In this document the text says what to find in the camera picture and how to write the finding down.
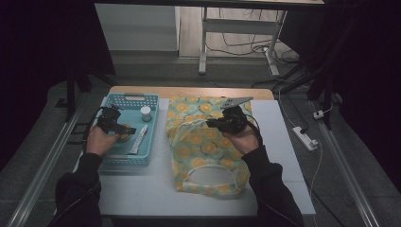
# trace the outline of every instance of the power plug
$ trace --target power plug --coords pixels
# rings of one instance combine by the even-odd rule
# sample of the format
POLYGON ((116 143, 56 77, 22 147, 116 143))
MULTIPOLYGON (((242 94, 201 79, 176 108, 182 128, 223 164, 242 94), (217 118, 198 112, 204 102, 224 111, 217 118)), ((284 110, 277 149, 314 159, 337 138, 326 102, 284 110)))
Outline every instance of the power plug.
POLYGON ((306 133, 301 133, 301 127, 295 127, 292 129, 292 131, 294 131, 295 135, 297 135, 307 150, 312 151, 318 147, 318 141, 311 140, 306 133))
POLYGON ((315 117, 315 119, 320 119, 320 118, 324 117, 324 113, 323 113, 323 111, 317 111, 317 112, 313 113, 313 117, 315 117))

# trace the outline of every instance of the small jar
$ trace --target small jar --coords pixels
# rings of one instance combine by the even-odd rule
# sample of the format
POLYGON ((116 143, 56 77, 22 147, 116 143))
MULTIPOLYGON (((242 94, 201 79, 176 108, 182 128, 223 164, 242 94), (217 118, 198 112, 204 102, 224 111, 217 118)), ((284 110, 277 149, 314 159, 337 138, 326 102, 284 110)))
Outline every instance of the small jar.
POLYGON ((148 122, 151 120, 150 107, 144 106, 141 108, 142 120, 148 122))

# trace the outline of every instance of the white wall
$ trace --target white wall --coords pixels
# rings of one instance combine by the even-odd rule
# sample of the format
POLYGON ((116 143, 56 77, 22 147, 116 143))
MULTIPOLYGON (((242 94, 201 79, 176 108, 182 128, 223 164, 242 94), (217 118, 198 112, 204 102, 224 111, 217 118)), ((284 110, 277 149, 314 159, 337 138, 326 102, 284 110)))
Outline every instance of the white wall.
POLYGON ((177 51, 178 7, 96 4, 110 50, 177 51))

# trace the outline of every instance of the blue plastic basket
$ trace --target blue plastic basket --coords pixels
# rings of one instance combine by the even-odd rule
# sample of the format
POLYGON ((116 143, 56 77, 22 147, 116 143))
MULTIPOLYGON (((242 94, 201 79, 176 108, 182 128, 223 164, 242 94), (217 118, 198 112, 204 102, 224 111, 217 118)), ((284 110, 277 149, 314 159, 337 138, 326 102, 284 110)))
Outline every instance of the blue plastic basket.
POLYGON ((122 109, 120 110, 121 116, 118 118, 118 124, 128 124, 132 128, 136 128, 136 133, 126 142, 117 141, 115 143, 111 150, 103 156, 100 172, 130 172, 137 167, 148 166, 159 111, 159 95, 110 93, 104 106, 110 107, 111 104, 122 109), (144 106, 150 107, 151 120, 148 122, 142 120, 140 110, 144 106), (129 154, 140 130, 146 124, 148 131, 140 144, 138 153, 129 154))

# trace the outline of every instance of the human arm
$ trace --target human arm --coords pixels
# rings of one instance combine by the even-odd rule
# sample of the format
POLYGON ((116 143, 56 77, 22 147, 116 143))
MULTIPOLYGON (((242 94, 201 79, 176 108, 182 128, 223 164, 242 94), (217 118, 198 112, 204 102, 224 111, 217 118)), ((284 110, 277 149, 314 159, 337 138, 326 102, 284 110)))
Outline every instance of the human arm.
POLYGON ((283 168, 270 162, 265 146, 259 146, 247 127, 237 134, 224 132, 250 170, 250 185, 257 198, 259 226, 304 226, 302 214, 282 180, 283 168))
POLYGON ((54 218, 57 221, 49 226, 101 226, 97 205, 101 188, 97 171, 102 163, 101 156, 113 146, 118 137, 108 136, 97 126, 91 128, 86 153, 79 158, 77 171, 65 173, 58 180, 57 213, 54 218))

